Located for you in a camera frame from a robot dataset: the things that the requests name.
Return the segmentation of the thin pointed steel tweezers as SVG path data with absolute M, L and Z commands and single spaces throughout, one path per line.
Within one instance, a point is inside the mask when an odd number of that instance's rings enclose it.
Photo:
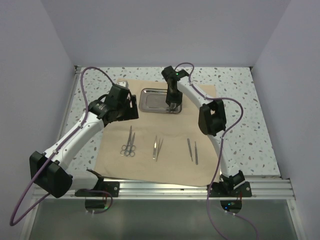
M 167 110 L 169 113 L 173 113 L 173 114 L 175 114 L 175 113 L 177 113 L 178 111 L 179 111 L 179 107 L 178 106 L 176 106 L 176 105 L 170 105 L 169 107 L 168 107 L 168 110 Z

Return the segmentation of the steel forceps with rings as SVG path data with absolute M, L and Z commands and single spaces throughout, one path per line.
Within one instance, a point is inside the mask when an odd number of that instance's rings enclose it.
M 129 129 L 129 135 L 126 144 L 121 147 L 122 151 L 134 151 L 136 146 L 134 145 L 134 136 L 135 133 L 132 133 L 132 126 Z

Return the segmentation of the steel surgical scissors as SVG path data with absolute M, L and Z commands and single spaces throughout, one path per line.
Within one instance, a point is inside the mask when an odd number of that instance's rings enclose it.
M 131 143 L 131 135 L 129 134 L 126 144 L 122 145 L 120 155 L 125 156 Z
M 134 157 L 135 156 L 135 149 L 136 149 L 136 146 L 134 145 L 135 135 L 136 135 L 136 133 L 133 134 L 128 151 L 125 154 L 127 157 Z

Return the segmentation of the beige cloth wrap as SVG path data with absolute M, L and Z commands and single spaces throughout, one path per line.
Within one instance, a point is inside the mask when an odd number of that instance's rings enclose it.
M 218 181 L 218 151 L 198 126 L 199 110 L 183 96 L 182 111 L 174 113 L 138 113 L 139 118 L 108 124 L 94 170 L 105 177 L 202 187 Z M 132 126 L 135 155 L 121 156 Z M 158 160 L 153 160 L 155 137 L 163 139 Z M 187 138 L 190 139 L 193 162 Z M 195 163 L 195 141 L 198 165 Z

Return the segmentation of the steel scalpel handle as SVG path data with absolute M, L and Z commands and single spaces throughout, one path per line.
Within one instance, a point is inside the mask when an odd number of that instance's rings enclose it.
M 189 138 L 187 138 L 187 144 L 188 144 L 188 149 L 189 149 L 189 155 L 190 155 L 191 161 L 193 162 L 192 146 L 191 146 L 191 141 Z
M 198 158 L 198 147 L 197 147 L 197 142 L 194 142 L 194 157 L 195 157 L 195 164 L 199 164 L 199 158 Z

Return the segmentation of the blunt steel tweezers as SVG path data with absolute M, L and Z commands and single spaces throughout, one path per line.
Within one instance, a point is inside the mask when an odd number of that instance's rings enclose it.
M 154 145 L 153 145 L 153 152 L 152 152 L 152 159 L 156 160 L 157 158 L 157 151 L 158 151 L 158 136 L 155 136 Z

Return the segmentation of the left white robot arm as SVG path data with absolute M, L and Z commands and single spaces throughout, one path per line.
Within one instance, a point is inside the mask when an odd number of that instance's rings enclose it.
M 92 196 L 103 193 L 103 177 L 93 171 L 71 173 L 68 167 L 76 154 L 108 124 L 138 119 L 137 97 L 131 94 L 127 81 L 114 84 L 108 94 L 88 106 L 79 122 L 65 136 L 43 153 L 35 151 L 29 158 L 34 183 L 55 198 L 69 190 L 86 189 Z

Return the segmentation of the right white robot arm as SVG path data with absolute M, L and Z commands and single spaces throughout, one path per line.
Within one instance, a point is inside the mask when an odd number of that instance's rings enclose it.
M 191 82 L 191 74 L 184 69 L 177 71 L 172 66 L 167 66 L 161 72 L 167 83 L 165 102 L 170 110 L 174 110 L 182 104 L 183 96 L 186 96 L 197 107 L 198 126 L 200 131 L 211 141 L 214 149 L 218 151 L 217 168 L 220 169 L 219 182 L 214 183 L 212 189 L 219 190 L 227 196 L 235 196 L 245 183 L 245 177 L 238 164 L 227 157 L 223 150 L 224 136 L 234 127 L 226 127 L 227 117 L 223 100 L 239 102 L 229 97 L 214 98 L 205 93 Z

